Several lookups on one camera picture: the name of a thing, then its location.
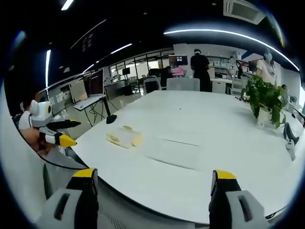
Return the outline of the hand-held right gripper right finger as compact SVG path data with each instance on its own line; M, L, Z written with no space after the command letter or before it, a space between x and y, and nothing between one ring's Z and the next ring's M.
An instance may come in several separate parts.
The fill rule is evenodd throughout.
M209 203L211 229L268 229L264 207L247 190L242 190L236 176L214 170Z

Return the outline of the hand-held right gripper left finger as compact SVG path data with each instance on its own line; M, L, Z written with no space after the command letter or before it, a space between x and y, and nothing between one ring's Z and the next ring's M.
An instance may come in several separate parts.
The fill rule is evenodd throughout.
M77 171L66 188L58 189L46 202L37 229L96 229L99 204L97 169Z

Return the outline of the person's left hand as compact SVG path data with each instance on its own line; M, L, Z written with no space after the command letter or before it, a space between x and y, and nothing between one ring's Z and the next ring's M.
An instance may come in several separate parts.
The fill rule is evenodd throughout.
M52 149L57 146L40 139L40 132L38 129L30 127L20 131L31 148L41 156L47 155Z

